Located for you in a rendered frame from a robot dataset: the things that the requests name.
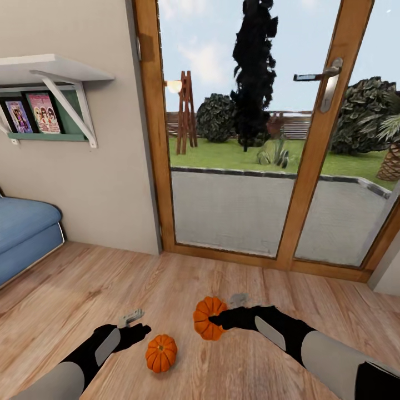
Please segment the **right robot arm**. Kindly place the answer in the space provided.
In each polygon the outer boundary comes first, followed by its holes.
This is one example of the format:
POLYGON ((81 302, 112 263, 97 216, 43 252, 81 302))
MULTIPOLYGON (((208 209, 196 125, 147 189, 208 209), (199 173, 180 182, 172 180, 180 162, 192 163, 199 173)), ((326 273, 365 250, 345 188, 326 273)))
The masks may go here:
POLYGON ((400 400, 400 372, 321 333, 272 304, 246 308, 246 293, 229 298, 231 309, 209 321, 223 329, 258 331, 301 364, 339 400, 400 400))

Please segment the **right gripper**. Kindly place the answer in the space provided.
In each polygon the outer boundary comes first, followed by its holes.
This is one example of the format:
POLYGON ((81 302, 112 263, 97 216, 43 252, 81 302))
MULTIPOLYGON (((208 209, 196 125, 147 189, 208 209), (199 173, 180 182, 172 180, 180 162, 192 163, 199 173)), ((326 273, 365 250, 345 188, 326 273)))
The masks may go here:
POLYGON ((223 329, 229 330, 232 328, 249 330, 243 325, 243 312, 248 308, 241 306, 220 313, 219 316, 209 317, 209 321, 217 326, 223 326, 223 329))

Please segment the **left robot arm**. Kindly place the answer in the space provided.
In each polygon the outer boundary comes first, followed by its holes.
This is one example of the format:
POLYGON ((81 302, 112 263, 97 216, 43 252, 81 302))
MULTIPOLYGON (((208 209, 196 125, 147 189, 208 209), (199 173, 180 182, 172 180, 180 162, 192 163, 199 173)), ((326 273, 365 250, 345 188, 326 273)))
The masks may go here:
POLYGON ((119 319, 118 327, 96 330, 47 374, 7 400, 78 400, 111 353, 129 348, 151 332, 148 325, 130 327, 144 315, 136 308, 119 319))

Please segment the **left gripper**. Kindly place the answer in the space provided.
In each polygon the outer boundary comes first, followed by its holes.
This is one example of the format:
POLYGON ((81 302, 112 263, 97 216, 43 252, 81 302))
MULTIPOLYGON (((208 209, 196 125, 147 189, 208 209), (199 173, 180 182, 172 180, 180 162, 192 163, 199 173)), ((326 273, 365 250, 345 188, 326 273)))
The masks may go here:
POLYGON ((142 326, 142 324, 137 324, 133 327, 123 328, 123 330, 126 332, 127 337, 126 343, 120 351, 123 351, 129 348, 131 345, 138 343, 139 341, 144 339, 148 333, 151 332, 151 328, 148 325, 142 326))

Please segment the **pumpkin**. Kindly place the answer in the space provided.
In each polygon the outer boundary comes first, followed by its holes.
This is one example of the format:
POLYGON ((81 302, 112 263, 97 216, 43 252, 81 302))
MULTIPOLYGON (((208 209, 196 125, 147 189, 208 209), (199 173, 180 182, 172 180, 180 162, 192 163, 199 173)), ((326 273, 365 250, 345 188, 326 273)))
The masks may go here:
POLYGON ((177 347, 174 338, 167 334, 157 335, 146 352, 147 367, 155 373, 166 372, 176 362, 177 347))
POLYGON ((209 321, 209 317, 219 316, 220 313, 227 311, 227 306, 217 297, 207 296, 204 300, 197 303, 197 308, 193 313, 194 329, 205 341, 217 341, 221 335, 226 333, 223 326, 217 326, 209 321))

